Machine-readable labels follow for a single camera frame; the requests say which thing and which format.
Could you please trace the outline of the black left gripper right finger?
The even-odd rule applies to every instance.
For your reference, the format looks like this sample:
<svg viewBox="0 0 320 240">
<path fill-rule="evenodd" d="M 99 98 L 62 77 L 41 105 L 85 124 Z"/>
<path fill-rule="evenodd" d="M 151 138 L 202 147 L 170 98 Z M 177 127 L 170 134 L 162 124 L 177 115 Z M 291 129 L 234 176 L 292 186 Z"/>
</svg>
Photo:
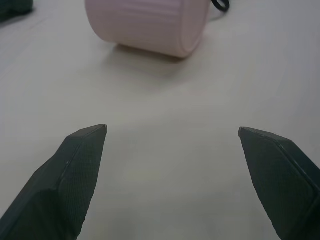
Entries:
<svg viewBox="0 0 320 240">
<path fill-rule="evenodd" d="M 281 240 L 320 240 L 320 168 L 290 139 L 240 127 L 252 184 Z"/>
</svg>

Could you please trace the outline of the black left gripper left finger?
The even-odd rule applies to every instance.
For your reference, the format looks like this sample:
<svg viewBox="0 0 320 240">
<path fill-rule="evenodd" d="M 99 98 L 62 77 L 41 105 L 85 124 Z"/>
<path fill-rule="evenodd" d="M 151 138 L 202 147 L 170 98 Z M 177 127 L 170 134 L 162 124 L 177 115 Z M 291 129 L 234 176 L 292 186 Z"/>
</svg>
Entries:
<svg viewBox="0 0 320 240">
<path fill-rule="evenodd" d="M 77 240 L 95 193 L 108 127 L 67 136 L 0 218 L 0 240 Z"/>
</svg>

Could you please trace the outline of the pink ribbed plastic cup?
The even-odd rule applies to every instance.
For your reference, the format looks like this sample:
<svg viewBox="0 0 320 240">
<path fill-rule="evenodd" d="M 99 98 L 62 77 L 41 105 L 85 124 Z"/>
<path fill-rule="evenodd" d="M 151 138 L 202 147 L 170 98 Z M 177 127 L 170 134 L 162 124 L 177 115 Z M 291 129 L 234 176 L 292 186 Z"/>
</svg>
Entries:
<svg viewBox="0 0 320 240">
<path fill-rule="evenodd" d="M 210 0 L 85 0 L 96 35 L 115 43 L 177 58 L 199 45 Z"/>
</svg>

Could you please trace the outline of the dark green object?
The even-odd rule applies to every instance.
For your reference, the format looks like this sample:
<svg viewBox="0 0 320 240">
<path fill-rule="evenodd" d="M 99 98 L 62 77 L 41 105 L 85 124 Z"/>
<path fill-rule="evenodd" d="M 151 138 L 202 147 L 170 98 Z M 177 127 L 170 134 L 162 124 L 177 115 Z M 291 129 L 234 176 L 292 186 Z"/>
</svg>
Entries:
<svg viewBox="0 0 320 240">
<path fill-rule="evenodd" d="M 34 0 L 0 0 L 0 23 L 33 11 Z"/>
</svg>

